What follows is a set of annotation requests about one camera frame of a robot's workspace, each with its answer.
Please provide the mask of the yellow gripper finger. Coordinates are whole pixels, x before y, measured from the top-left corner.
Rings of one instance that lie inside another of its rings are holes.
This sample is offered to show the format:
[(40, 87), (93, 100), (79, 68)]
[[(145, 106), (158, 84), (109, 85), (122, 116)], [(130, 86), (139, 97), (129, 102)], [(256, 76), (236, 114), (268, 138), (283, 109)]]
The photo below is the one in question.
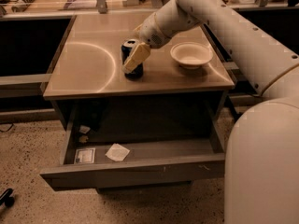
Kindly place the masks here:
[(129, 55), (125, 58), (122, 70), (125, 74), (132, 73), (140, 64), (150, 56), (150, 45), (144, 42), (136, 42), (131, 47)]

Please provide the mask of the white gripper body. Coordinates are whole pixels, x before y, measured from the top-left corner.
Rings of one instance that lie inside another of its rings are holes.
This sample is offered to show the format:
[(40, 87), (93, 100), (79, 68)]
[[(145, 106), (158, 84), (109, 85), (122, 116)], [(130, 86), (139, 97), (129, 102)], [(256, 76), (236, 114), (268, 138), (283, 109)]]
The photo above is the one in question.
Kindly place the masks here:
[(152, 49), (159, 49), (166, 45), (171, 38), (166, 36), (160, 29), (155, 13), (149, 15), (141, 24), (134, 29), (135, 36), (149, 45)]

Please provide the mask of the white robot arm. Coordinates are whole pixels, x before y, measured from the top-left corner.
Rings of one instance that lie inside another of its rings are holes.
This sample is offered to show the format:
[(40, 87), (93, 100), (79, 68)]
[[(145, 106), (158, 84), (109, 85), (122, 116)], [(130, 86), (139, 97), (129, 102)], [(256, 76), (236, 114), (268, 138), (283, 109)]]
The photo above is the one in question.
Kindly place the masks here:
[(225, 224), (299, 224), (298, 56), (222, 0), (170, 0), (137, 27), (132, 72), (177, 33), (205, 23), (262, 97), (226, 148)]

